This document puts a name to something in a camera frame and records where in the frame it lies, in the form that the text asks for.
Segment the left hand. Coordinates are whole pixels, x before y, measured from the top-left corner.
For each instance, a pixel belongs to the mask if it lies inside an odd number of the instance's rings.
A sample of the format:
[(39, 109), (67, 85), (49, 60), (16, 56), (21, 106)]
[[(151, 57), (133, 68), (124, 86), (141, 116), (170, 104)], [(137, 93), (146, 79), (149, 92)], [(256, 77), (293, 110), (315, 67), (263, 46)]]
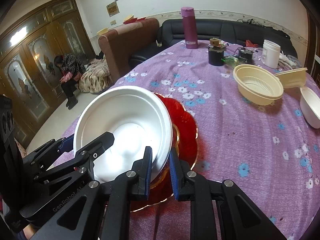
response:
[(38, 231), (37, 227), (29, 224), (25, 228), (23, 228), (19, 233), (16, 233), (15, 239), (16, 240), (29, 240), (33, 235)]

